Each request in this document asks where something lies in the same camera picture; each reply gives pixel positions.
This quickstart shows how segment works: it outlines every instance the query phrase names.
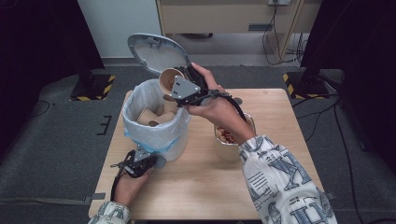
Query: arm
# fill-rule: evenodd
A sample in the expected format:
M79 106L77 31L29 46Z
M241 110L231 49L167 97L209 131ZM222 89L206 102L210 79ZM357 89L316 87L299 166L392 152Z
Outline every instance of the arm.
M205 77L209 89L224 91L210 71L192 64ZM263 223L336 223L327 197L312 182L304 167L284 147L265 135L256 136L222 98L204 106L186 106L228 130L236 139L251 199Z
M105 202L98 214L91 218L89 224L125 224L130 219L129 206L140 188L149 179L152 168L139 178L133 179L123 175L116 187L114 202Z

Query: paper cup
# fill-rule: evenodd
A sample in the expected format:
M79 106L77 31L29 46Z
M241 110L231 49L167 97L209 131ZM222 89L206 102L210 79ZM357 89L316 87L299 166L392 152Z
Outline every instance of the paper cup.
M167 112L159 116L158 118L151 120L148 122L148 125L151 127L155 127L159 124L171 121L175 117L175 114L172 112Z
M163 111L164 113L172 112L174 114L177 113L178 107L177 107L177 102L172 96L170 95L164 95L163 96Z
M256 132L253 118L245 113L245 118L249 121L250 127ZM238 144L230 144L224 142L225 139L221 139L222 136L215 126L215 152L224 161L240 161L239 157L239 146Z
M158 107L157 112L155 112L155 114L157 116L161 116L163 113L165 112L165 108L163 105L160 105L160 107Z
M160 87L167 95L171 94L175 76L184 77L184 74L175 68L167 68L160 74Z
M136 122L141 125L149 125L151 120L155 120L158 118L156 114L154 114L151 110L145 108L142 113L140 113L139 118L137 118Z

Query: plastic bag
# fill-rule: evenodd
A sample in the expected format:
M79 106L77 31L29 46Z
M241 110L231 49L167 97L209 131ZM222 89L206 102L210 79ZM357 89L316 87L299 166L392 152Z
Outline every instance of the plastic bag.
M151 79L136 86L122 108L125 136L149 152L167 152L188 130L191 119L189 112L181 107L171 121L155 127L138 124L136 119L143 109L156 111L163 105L163 95L159 80Z

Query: white lid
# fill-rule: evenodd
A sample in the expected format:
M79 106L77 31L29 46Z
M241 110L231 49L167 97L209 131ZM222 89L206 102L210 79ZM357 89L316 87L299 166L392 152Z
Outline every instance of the white lid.
M186 50L162 35L133 34L128 38L128 46L140 64L157 76L166 68L187 67L190 64Z

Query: patterned sleeve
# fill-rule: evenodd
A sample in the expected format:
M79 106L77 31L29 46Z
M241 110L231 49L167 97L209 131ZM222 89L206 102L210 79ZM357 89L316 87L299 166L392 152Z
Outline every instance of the patterned sleeve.
M239 150L262 223L337 223L326 195L285 147L262 135L247 140Z
M129 210L120 203L105 202L97 215L88 224L125 224L130 217Z

